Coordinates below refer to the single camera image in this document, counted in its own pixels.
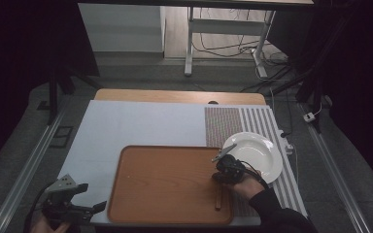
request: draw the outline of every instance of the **orange tray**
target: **orange tray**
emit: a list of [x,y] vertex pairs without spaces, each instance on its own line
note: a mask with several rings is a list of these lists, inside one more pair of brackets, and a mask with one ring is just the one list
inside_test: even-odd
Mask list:
[[229,190],[211,179],[216,148],[122,150],[108,217],[115,223],[228,224]]

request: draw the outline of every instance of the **white plate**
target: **white plate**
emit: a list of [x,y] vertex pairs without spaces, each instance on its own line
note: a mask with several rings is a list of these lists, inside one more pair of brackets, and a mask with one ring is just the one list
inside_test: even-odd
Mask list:
[[280,176],[283,158],[277,146],[267,138],[250,132],[237,133],[229,137],[223,147],[227,148],[234,143],[237,146],[229,154],[259,170],[267,183],[272,183]]

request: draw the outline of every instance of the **wooden edge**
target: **wooden edge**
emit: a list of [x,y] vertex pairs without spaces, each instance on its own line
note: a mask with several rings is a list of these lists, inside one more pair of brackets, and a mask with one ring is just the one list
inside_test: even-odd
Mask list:
[[203,92],[177,90],[100,89],[94,100],[208,104],[216,101],[221,105],[266,105],[258,93]]
[[215,201],[215,210],[220,211],[220,208],[222,207],[222,184],[219,183],[217,187],[217,197]]

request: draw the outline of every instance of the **table surface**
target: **table surface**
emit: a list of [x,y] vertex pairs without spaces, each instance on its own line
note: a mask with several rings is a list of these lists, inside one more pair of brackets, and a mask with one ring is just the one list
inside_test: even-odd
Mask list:
[[[209,101],[220,104],[208,105]],[[110,200],[119,151],[127,146],[221,148],[230,135],[243,131],[269,138],[281,154],[286,151],[273,112],[260,94],[101,89],[89,103],[59,177],[69,174],[77,183],[88,183],[85,195],[76,195],[73,201],[90,206]],[[288,159],[283,160],[274,190],[284,207],[306,216]],[[254,210],[233,199],[231,225],[259,224]],[[92,222],[110,223],[105,212]]]
[[264,97],[258,93],[173,90],[100,89],[94,99],[185,104],[208,104],[216,101],[222,105],[266,105]]

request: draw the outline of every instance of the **table leg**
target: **table leg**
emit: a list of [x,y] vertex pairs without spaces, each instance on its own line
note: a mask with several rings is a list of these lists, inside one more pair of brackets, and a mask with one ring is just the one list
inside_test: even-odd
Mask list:
[[259,77],[262,78],[262,79],[265,79],[267,78],[267,74],[265,72],[265,68],[262,64],[262,60],[260,58],[260,55],[261,55],[261,52],[262,52],[262,47],[265,43],[265,40],[266,40],[266,36],[268,35],[268,32],[269,32],[269,28],[271,26],[271,22],[272,22],[272,18],[275,14],[275,12],[266,12],[266,14],[268,14],[266,20],[265,20],[265,24],[262,28],[262,32],[261,32],[261,35],[260,35],[260,38],[259,38],[259,43],[258,43],[258,46],[256,47],[256,50],[252,50],[252,53],[253,53],[253,58],[254,58],[254,61],[255,61],[255,64],[256,64],[256,69],[259,73]]
[[192,75],[192,26],[193,26],[193,7],[189,8],[187,25],[187,45],[186,45],[186,69],[185,76]]

